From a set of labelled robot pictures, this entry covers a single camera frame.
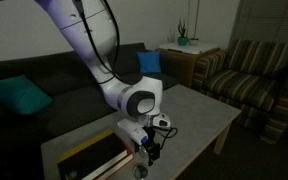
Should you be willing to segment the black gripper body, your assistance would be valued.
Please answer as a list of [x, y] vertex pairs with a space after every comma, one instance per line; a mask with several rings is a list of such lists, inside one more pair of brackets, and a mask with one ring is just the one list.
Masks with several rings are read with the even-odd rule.
[[147, 133], [148, 140], [144, 143], [144, 147], [147, 149], [156, 147], [157, 144], [154, 142], [155, 131], [151, 127], [144, 127], [144, 131]]

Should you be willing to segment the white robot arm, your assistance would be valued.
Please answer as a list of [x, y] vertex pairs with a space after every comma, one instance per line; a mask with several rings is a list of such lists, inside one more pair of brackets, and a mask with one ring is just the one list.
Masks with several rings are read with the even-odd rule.
[[107, 104], [133, 117], [119, 126], [148, 155], [152, 165], [160, 157], [160, 145], [154, 141], [153, 128], [164, 118], [160, 112], [163, 84], [142, 77], [129, 85], [113, 72], [107, 56], [117, 52], [118, 28], [106, 0], [34, 0], [55, 23], [61, 34], [80, 56], [100, 85]]

